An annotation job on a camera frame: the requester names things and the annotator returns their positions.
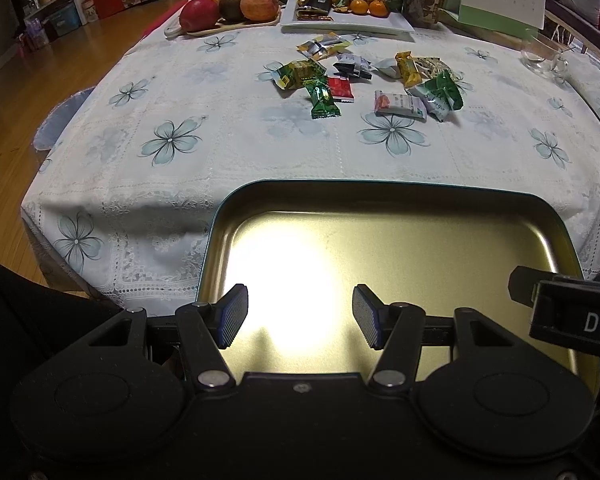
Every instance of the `table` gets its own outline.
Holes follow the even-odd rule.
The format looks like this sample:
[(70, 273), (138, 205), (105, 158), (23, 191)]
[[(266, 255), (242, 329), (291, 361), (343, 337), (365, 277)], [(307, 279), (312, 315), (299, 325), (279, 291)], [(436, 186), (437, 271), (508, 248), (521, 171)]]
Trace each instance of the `table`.
[[(444, 123), (373, 115), (374, 75), (341, 117), (312, 120), (306, 91), (281, 92), (274, 62), (311, 32), (261, 27), (164, 39), (161, 28), (105, 76), (62, 133), (22, 202), (49, 283), (170, 314), (196, 295), (214, 212), (263, 178), (438, 182), (529, 192), (565, 221), (584, 276), (600, 272), (600, 72), (568, 53), (571, 83), (530, 72), (520, 53), (416, 30), (410, 41), (349, 36), (378, 60), (411, 50), (462, 77)], [(334, 59), (324, 61), (331, 67)]]

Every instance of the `candy wrapper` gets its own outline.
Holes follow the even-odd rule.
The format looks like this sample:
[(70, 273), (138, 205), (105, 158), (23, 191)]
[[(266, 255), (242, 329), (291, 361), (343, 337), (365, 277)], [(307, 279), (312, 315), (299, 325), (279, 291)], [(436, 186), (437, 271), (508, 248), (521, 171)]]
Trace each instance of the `candy wrapper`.
[(418, 68), (413, 62), (411, 52), (398, 52), (395, 55), (395, 60), (398, 63), (398, 70), (405, 88), (411, 88), (422, 83), (422, 76), (420, 76), (420, 72), (418, 72)]
[(352, 103), (353, 93), (351, 92), (351, 83), (346, 77), (329, 77), (329, 90), (333, 100), (341, 103)]
[(398, 63), (393, 57), (375, 61), (374, 68), (391, 79), (400, 79)]
[(297, 16), (326, 16), (332, 0), (298, 0)]
[(315, 77), (306, 79), (304, 87), (311, 96), (311, 102), (314, 107), (311, 108), (311, 118), (321, 119), (324, 117), (337, 117), (340, 115), (340, 110), (333, 102), (331, 90), (326, 77)]
[(320, 61), (345, 50), (349, 45), (351, 45), (350, 41), (341, 38), (335, 32), (330, 32), (298, 45), (298, 50), (309, 59)]
[(439, 57), (412, 57), (413, 62), (418, 67), (420, 73), (427, 79), (433, 79), (438, 74), (442, 74), (445, 70), (449, 70), (451, 74), (451, 79), (457, 81), (456, 75), (453, 70), (449, 68), (449, 66), (440, 61)]
[(299, 22), (332, 22), (331, 16), (317, 16), (315, 14), (300, 14), (300, 10), (296, 13), (296, 18)]
[(354, 56), (348, 52), (338, 54), (338, 62), (333, 64), (341, 74), (347, 77), (361, 77), (371, 79), (373, 66), (365, 58)]
[(385, 94), (376, 90), (376, 115), (402, 115), (427, 120), (427, 109), (422, 101), (408, 94)]
[(459, 110), (463, 105), (462, 96), (458, 86), (451, 79), (449, 70), (414, 86), (409, 93), (422, 99), (427, 112), (440, 122), (445, 120), (451, 110)]
[(302, 82), (305, 79), (324, 75), (327, 69), (311, 59), (301, 59), (287, 63), (276, 70), (276, 72), (280, 76), (274, 79), (276, 85), (283, 90), (293, 90), (302, 88)]

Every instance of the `red candy wrapper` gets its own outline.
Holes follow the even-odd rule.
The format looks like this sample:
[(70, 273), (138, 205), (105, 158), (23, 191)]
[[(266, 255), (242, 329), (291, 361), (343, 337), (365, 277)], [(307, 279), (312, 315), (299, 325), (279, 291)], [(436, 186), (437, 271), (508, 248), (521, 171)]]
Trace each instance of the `red candy wrapper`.
[(352, 103), (351, 83), (346, 77), (329, 77), (329, 88), (334, 101)]

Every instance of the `glass cup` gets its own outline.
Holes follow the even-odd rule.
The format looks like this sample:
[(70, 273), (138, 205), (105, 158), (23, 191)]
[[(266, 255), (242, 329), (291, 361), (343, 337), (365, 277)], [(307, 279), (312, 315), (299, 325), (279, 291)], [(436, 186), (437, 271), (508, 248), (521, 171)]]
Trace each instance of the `glass cup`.
[(550, 72), (556, 67), (560, 51), (554, 48), (555, 43), (538, 34), (535, 29), (528, 28), (522, 39), (522, 58), (525, 64), (535, 72)]

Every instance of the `gold metal tray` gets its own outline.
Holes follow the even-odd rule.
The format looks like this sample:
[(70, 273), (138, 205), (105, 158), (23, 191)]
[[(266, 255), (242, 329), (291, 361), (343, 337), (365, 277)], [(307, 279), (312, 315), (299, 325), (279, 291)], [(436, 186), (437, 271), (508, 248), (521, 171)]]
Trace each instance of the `gold metal tray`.
[[(469, 187), (353, 180), (265, 180), (236, 190), (214, 219), (198, 300), (235, 283), (249, 313), (224, 350), (245, 371), (372, 370), (371, 350), (351, 313), (366, 283), (385, 303), (408, 301), (434, 316), (471, 306), (598, 387), (591, 356), (528, 337), (531, 309), (509, 299), (517, 265), (581, 276), (557, 213), (528, 194)], [(423, 348), (418, 379), (448, 362)]]

